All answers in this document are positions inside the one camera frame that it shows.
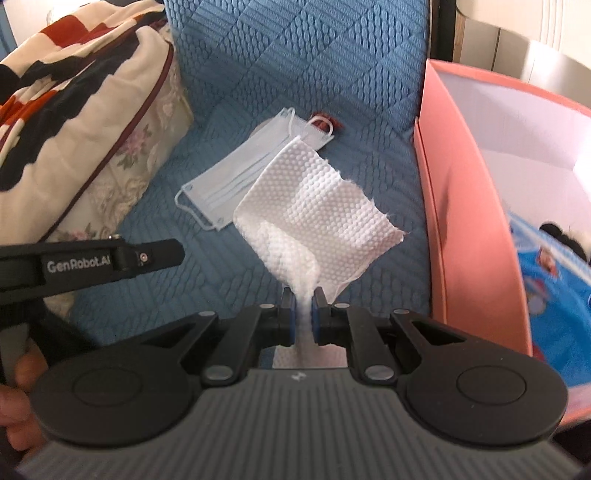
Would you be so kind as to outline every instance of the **mask ear loop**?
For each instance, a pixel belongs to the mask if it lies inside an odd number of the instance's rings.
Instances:
[[[177,208],[180,208],[183,212],[189,213],[203,230],[206,230],[206,231],[213,230],[215,228],[213,225],[205,225],[205,223],[203,223],[203,220],[201,220],[193,210],[191,210],[189,207],[185,207],[185,205],[181,205],[178,202],[178,198],[181,196],[182,193],[184,193],[184,192],[181,189],[174,196],[174,204],[177,206]]]
[[[325,116],[322,115],[315,115],[312,118],[310,118],[307,122],[306,122],[306,126],[304,127],[304,130],[306,129],[307,126],[312,125],[314,122],[316,122],[317,120],[322,120],[323,122],[326,122],[327,124],[329,124],[329,132],[327,133],[328,136],[331,136],[333,131],[335,131],[335,128],[333,127],[333,124],[330,120],[328,120]]]
[[[294,123],[294,118],[296,117],[296,109],[291,107],[287,110],[291,116],[290,116],[290,122],[287,124],[287,133],[289,134],[290,138],[293,137],[293,134],[291,133],[291,126]]]

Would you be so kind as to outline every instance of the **floral fabric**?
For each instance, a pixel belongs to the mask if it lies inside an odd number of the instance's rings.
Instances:
[[[167,26],[161,35],[172,42]],[[48,241],[105,239],[115,233],[192,122],[174,59],[154,103]],[[53,312],[66,317],[73,296],[59,295],[46,299],[46,303]]]

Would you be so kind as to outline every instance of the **logo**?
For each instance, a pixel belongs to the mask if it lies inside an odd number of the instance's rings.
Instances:
[[[103,255],[101,258],[72,258],[64,262],[54,262],[49,260],[47,262],[47,271],[49,273],[69,272],[71,270],[84,270],[85,268],[104,267],[111,264],[109,255]]]
[[[296,382],[306,379],[306,374],[304,372],[298,372],[295,375],[292,375],[291,378]]]

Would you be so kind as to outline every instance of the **round black disc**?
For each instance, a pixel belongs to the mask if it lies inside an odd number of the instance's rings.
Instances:
[[[567,402],[564,383],[548,365],[489,342],[430,349],[406,396],[434,430],[490,447],[551,435]]]
[[[176,424],[192,393],[168,351],[147,345],[112,347],[52,367],[31,394],[48,436],[77,445],[144,442]]]

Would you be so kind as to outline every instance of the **white wall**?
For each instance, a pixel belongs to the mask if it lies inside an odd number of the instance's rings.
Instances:
[[[4,0],[8,22],[14,39],[20,45],[31,35],[47,26],[47,14],[53,7],[73,7],[89,0]]]
[[[591,108],[591,70],[547,45],[501,31],[493,70]]]
[[[492,70],[499,29],[492,25],[466,19],[460,63]]]

